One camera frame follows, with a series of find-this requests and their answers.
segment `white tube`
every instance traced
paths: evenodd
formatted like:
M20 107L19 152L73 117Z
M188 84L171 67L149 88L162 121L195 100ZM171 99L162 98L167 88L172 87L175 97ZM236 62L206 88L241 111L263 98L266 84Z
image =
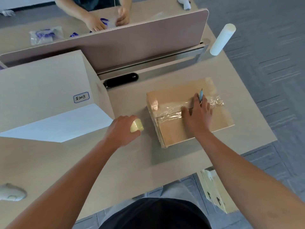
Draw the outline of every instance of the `white tube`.
M233 24L229 23L225 25L210 49L211 55L218 55L235 31L236 27Z

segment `plastic bag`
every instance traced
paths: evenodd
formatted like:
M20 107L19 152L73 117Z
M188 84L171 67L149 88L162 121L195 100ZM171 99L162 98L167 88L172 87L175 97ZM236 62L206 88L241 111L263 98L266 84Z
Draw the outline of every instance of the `plastic bag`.
M61 26L55 26L44 30L30 31L29 33L31 35L32 46L63 39L63 29Z

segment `gray carpet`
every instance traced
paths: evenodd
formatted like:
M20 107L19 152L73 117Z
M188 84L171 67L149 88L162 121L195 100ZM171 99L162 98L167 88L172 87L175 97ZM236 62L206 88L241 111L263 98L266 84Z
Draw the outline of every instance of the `gray carpet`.
M237 27L225 52L278 138L245 158L305 201L305 0L195 3L209 9L208 24L216 36L226 23ZM0 16L0 27L25 23L22 16L31 16L26 22L37 21L46 11L50 17L63 14L55 6L22 11L16 19ZM182 181L206 209L213 229L251 228L240 212L225 214L206 200L196 174ZM157 188L149 196L157 197L161 191ZM79 220L74 229L98 228L107 211Z

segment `person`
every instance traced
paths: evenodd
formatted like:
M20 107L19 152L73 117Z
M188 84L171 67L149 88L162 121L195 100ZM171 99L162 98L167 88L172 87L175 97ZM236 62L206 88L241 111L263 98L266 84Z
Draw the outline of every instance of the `person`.
M305 228L305 204L279 181L217 139L209 130L212 113L205 97L200 105L198 94L194 96L192 115L182 108L186 129L202 145L227 192L250 224L254 228ZM140 136L140 131L130 132L136 118L132 115L115 119L104 138L7 229L72 228L107 160L119 147ZM185 189L175 182L169 188L163 187L163 198L124 201L124 207L119 204L121 209L114 206L109 211L112 215L106 215L100 229L210 228L207 218Z
M127 25L130 21L132 0L55 0L56 5L68 15L82 20L92 32L107 29L106 25L90 11L120 6L116 26Z

